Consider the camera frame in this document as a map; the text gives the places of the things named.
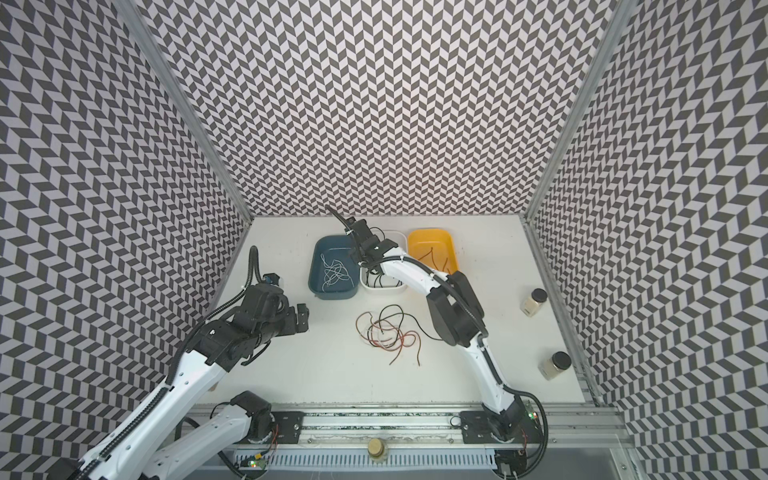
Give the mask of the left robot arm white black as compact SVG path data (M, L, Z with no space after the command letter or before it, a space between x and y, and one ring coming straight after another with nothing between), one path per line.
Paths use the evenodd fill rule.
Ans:
M279 337L305 333L309 310L290 305L274 273L261 274L251 247L243 289L201 321L174 355L166 378L81 459L59 459L49 479L183 479L238 442L276 448L271 404L244 391L218 414L174 440L192 407L236 366L247 366Z

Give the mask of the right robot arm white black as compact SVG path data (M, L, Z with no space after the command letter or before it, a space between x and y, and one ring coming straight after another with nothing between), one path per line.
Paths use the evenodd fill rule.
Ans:
M359 266L392 277L425 296L436 333L467 359L493 438L509 443L517 433L532 438L537 429L539 451L545 452L549 441L546 411L534 394L507 385L488 345L484 311L466 275L435 270L395 242L379 239L366 220L345 218L332 206L327 210L344 226L353 242L352 258Z

